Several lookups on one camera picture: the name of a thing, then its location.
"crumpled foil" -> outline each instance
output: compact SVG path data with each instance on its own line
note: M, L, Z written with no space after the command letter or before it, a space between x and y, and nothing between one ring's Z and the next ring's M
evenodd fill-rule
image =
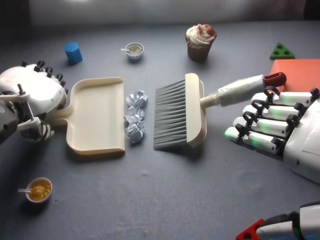
M135 144L142 139L146 128L144 127L143 121L136 121L129 123L129 126L125 129L125 131L127 132L127 137L130 138L133 144Z
M141 121L145 116L145 111L139 106L134 107L131 106L127 109L126 115L124 115L123 119L126 120L129 124L133 122Z
M133 94L130 94L125 99L129 106L135 108L143 108L145 105L147 105L148 96L145 95L144 91L135 91Z

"gray bristles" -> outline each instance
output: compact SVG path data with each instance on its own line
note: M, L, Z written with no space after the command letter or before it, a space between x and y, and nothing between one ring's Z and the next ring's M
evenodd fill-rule
M185 82L178 81L155 91L155 150L180 147L187 143Z

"table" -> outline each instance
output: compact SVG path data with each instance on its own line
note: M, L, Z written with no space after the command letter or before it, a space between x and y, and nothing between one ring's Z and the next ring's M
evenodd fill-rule
M87 78L120 77L124 95L144 90L146 134L126 140L125 155L83 159L73 153L64 129L42 144L15 133L0 146L0 236L24 240L230 240L261 218L299 211L320 198L319 186L282 161L238 146L224 137L247 102L207 110L207 136L192 154L153 150L155 89L196 73L209 94L245 77L267 75L277 42L296 58L320 57L320 24L242 22L213 24L218 36L208 60L192 62L184 34L189 25L43 27L0 36L0 72L22 60L45 60L61 72L65 87ZM78 42L83 62L68 66L64 46ZM128 61L120 48L145 47ZM47 177L53 193L41 211L31 210L17 188Z

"spoon handle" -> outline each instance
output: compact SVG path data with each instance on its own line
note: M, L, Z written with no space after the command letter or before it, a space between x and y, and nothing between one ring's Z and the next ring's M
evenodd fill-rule
M19 193L28 193L28 194L30 194L31 193L31 189L19 188L18 192Z

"orange block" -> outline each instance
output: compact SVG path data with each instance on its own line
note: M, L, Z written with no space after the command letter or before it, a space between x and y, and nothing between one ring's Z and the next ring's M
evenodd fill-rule
M320 89L320 59L277 59L271 74L283 72L286 75L280 92L309 92L312 88Z

